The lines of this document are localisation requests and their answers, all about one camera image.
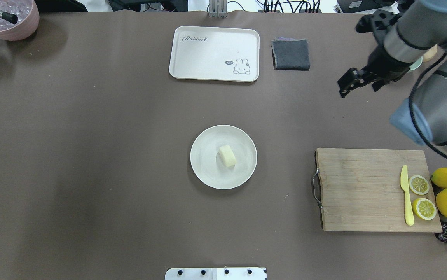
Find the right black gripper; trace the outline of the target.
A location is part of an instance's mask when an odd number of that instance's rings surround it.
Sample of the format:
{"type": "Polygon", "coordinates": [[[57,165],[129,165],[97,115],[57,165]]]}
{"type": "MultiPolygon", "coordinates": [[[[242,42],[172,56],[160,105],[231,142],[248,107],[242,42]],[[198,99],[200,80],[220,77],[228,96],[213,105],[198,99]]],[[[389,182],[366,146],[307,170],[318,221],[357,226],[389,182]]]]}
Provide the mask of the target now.
{"type": "Polygon", "coordinates": [[[374,91],[380,90],[391,82],[399,81],[412,65],[391,57],[383,46],[377,46],[368,57],[367,65],[362,69],[350,68],[338,80],[339,93],[345,98],[351,91],[372,85],[374,91]]]}

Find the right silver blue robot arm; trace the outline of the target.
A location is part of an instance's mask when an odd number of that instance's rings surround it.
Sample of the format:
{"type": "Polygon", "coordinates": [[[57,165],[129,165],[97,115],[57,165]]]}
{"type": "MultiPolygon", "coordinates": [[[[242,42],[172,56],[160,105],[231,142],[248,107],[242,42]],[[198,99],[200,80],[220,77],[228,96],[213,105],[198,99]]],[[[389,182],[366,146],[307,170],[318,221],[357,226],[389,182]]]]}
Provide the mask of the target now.
{"type": "Polygon", "coordinates": [[[447,159],[447,0],[415,0],[398,14],[378,9],[357,23],[371,32],[377,47],[362,69],[351,68],[338,80],[341,97],[371,85],[374,91],[399,81],[433,46],[443,55],[421,73],[390,123],[418,145],[447,159]]]}

